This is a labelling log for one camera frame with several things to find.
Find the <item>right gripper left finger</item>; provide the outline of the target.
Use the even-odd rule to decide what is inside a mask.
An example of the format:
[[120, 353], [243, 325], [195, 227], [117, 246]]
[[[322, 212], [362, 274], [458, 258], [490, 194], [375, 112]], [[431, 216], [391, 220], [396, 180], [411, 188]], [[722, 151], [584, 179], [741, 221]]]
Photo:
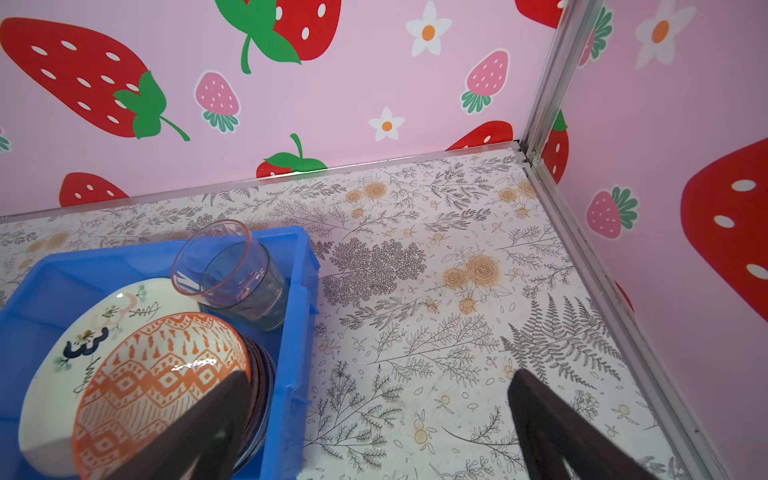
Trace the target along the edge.
[[109, 477], [229, 479], [249, 412], [250, 383], [236, 371]]

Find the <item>pink glass cup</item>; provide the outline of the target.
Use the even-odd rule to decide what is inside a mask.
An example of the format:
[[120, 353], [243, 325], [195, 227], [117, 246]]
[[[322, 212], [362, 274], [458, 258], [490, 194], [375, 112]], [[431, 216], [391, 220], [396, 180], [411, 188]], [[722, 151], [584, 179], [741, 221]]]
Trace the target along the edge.
[[268, 265], [264, 247], [244, 223], [220, 220], [186, 241], [173, 261], [171, 280], [179, 293], [227, 309], [258, 289]]

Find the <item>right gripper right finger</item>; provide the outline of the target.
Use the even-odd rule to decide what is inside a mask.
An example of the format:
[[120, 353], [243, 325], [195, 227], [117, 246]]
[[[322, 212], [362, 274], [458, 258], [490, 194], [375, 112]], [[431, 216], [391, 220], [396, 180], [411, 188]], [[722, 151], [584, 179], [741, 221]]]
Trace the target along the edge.
[[531, 479], [650, 479], [652, 475], [610, 442], [527, 370], [507, 392], [515, 431]]

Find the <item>cream blossom pattern plate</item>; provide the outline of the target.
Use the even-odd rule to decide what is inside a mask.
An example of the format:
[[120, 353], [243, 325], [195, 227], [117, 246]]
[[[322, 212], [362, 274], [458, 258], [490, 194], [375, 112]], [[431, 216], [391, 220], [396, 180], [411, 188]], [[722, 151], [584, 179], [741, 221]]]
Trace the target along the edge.
[[22, 404], [18, 442], [24, 459], [50, 477], [77, 474], [71, 437], [81, 397], [111, 351], [156, 319], [198, 312], [199, 304], [167, 278], [126, 285], [93, 304], [64, 331], [41, 362]]

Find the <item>green glass cup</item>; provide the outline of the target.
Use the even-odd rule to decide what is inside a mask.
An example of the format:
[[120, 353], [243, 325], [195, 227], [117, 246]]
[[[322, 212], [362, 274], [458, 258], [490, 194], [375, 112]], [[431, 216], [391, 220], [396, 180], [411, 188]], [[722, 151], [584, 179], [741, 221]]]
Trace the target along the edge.
[[289, 285], [267, 249], [258, 242], [233, 244], [205, 268], [207, 308], [263, 331], [284, 323]]

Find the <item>blue zigzag pattern bowl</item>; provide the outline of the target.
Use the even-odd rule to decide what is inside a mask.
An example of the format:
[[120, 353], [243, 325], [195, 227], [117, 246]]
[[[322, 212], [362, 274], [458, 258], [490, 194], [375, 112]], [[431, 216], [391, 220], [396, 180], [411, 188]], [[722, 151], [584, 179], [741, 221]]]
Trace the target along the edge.
[[80, 401], [72, 450], [83, 479], [104, 479], [178, 420], [229, 374], [251, 372], [246, 345], [205, 313], [154, 320], [101, 364]]

